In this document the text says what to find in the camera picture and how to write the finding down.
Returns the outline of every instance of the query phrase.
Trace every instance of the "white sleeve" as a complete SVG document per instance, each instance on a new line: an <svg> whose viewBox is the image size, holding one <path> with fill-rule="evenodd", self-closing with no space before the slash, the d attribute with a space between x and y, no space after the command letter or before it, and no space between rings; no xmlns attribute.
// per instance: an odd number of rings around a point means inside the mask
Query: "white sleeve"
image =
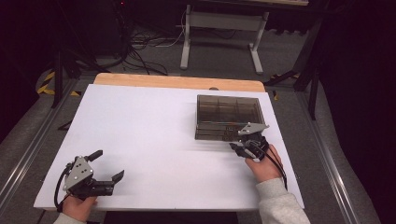
<svg viewBox="0 0 396 224"><path fill-rule="evenodd" d="M72 217L61 213L53 224L86 224L86 222L75 220Z"/></svg>
<svg viewBox="0 0 396 224"><path fill-rule="evenodd" d="M260 193L260 216L262 223L310 223L295 196L286 191L282 178L261 182L257 186Z"/></svg>

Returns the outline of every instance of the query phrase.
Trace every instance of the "metal frame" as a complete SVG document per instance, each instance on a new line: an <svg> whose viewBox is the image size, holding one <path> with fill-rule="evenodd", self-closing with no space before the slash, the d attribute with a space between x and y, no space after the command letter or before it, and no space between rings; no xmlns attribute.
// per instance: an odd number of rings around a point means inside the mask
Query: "metal frame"
<svg viewBox="0 0 396 224"><path fill-rule="evenodd" d="M61 111L64 102L66 101L69 93L73 90L76 86L77 80L71 79L65 89L64 89L64 97L61 98L59 104L56 107L50 109L47 117L43 121L42 125L40 126L37 134L35 135L32 143L26 149L25 153L21 157L18 164L12 170L11 175L9 176L6 184L3 186L2 190L0 191L0 216L3 215L5 212L9 201L11 200L14 193L17 191L18 186L23 180L23 177L29 170L29 167L33 163L35 156L37 155L38 151L40 150L41 146L44 144L48 133L50 132L50 126L52 122L55 120L58 113Z"/></svg>
<svg viewBox="0 0 396 224"><path fill-rule="evenodd" d="M185 70L189 64L190 54L190 29L191 27L206 27L218 29L235 29L244 31L256 31L254 43L249 44L249 50L254 63L256 73L261 75L262 63L257 52L257 48L262 40L265 24L268 21L269 12L264 12L262 16L240 16L232 14L204 13L191 11L191 5L186 8L186 30L184 31L184 45L181 54L180 68Z"/></svg>
<svg viewBox="0 0 396 224"><path fill-rule="evenodd" d="M346 223L360 224L359 218L356 215L352 202L350 201L347 194L343 179L338 173L337 167L335 166L335 163L332 159L332 154L330 153L326 143L324 143L324 141L322 140L320 128L316 124L316 122L311 119L305 95L303 92L298 91L296 92L296 96L300 106L303 108L304 116L309 124L309 129L312 131L312 134L315 137L320 160L323 164L326 175L329 178L330 184L332 186L332 191L334 193L335 199L338 202L338 205L340 206L340 210L344 216L344 220L346 221Z"/></svg>

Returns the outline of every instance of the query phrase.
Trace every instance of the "human hand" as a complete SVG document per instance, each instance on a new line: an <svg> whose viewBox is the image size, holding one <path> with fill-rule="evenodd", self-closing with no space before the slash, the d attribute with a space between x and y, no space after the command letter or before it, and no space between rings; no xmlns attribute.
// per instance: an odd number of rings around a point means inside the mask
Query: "human hand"
<svg viewBox="0 0 396 224"><path fill-rule="evenodd" d="M85 201L69 196L64 199L63 213L75 220L86 222L97 197L89 197Z"/></svg>
<svg viewBox="0 0 396 224"><path fill-rule="evenodd" d="M280 159L279 155L277 154L277 151L273 145L269 146L269 149L267 150L267 154L271 156L271 158L274 159L275 162L280 162L279 166L282 167L282 160ZM251 169L253 174L256 176L256 179L259 183L269 180L269 179L274 179L274 178L279 178L282 177L282 174L279 172L279 170L276 168L276 166L268 159L268 157L265 155L264 159L260 162L255 162L252 159L245 159L245 162L247 166Z"/></svg>

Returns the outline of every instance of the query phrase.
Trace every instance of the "white table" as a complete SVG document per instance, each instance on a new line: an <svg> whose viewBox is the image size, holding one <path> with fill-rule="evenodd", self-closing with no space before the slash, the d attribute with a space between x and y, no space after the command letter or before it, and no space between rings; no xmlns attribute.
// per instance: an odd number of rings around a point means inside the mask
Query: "white table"
<svg viewBox="0 0 396 224"><path fill-rule="evenodd" d="M75 156L88 156L102 149L104 155L90 162L93 177L110 180L121 170L125 170L125 176L112 196L98 198L95 209L257 209L256 181L244 159L237 157L226 142L194 139L197 94L260 100L265 122L270 125L263 134L276 146L288 176L289 191L304 207L267 93L99 84L91 84L85 92L34 207L54 210L53 192L64 166ZM59 201L63 196L61 190Z"/></svg>

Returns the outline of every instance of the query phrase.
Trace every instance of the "metal rail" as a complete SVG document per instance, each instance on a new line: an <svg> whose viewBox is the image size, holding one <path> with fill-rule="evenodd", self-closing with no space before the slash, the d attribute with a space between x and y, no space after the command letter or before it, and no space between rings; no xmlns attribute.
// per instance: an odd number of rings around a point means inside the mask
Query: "metal rail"
<svg viewBox="0 0 396 224"><path fill-rule="evenodd" d="M318 124L311 119L308 111L308 103L304 93L296 92L296 96L300 106L303 108L304 116L308 120L309 128L311 129L317 142L320 160L323 164L326 175L329 178L330 184L332 185L332 191L334 192L334 196L338 202L338 205L340 206L344 220L346 223L358 224L360 223L358 216L356 215L349 196L347 195L347 190L340 174L338 173L337 167L335 166L335 163L332 159L332 155L327 145L322 140L322 135Z"/></svg>
<svg viewBox="0 0 396 224"><path fill-rule="evenodd" d="M26 151L21 157L20 161L12 170L11 175L7 180L7 183L0 191L0 216L2 216L5 212L9 201L11 200L15 191L18 189L18 186L22 182L24 176L29 170L29 167L33 163L35 156L42 147L44 141L46 140L52 122L55 120L56 116L64 105L64 102L66 101L69 93L73 90L76 84L76 79L70 79L69 82L66 84L66 87L64 88L64 97L62 98L61 102L55 108L50 109L47 117L41 124L31 144L28 148L26 148Z"/></svg>

